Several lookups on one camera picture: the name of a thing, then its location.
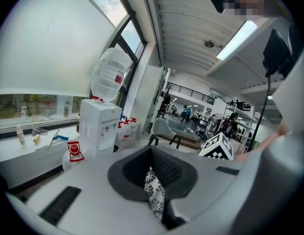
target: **ceiling light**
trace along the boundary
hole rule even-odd
[[[239,31],[232,37],[225,47],[219,52],[217,58],[225,60],[232,52],[235,51],[255,30],[257,25],[252,21],[246,21]]]

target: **blue object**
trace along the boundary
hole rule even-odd
[[[60,135],[55,135],[53,137],[53,140],[58,139],[58,138],[63,139],[63,140],[68,140],[69,139],[68,137],[64,137],[64,136],[60,136]]]

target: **chair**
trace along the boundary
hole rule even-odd
[[[152,135],[150,137],[150,141],[149,141],[148,145],[151,145],[151,143],[153,142],[154,139],[155,139],[155,145],[158,145],[159,139],[156,135],[165,135],[165,136],[171,138],[171,141],[169,144],[172,144],[174,142],[174,140],[176,138],[178,138],[176,148],[179,149],[181,137],[179,137],[175,132],[173,132],[169,128],[168,123],[165,119],[162,119],[162,118],[155,119],[152,129],[151,129],[151,134]]]

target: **clear plastic water bottle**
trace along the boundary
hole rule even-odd
[[[112,101],[117,96],[124,74],[131,63],[132,60],[127,53],[116,48],[107,49],[93,70],[92,94],[105,102]]]

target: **ceiling fixture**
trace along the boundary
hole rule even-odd
[[[226,46],[219,52],[217,58],[225,60],[235,51],[255,30],[257,25],[252,21],[246,21]]]
[[[212,42],[212,40],[205,41],[204,44],[207,48],[213,48],[215,46],[215,44]]]

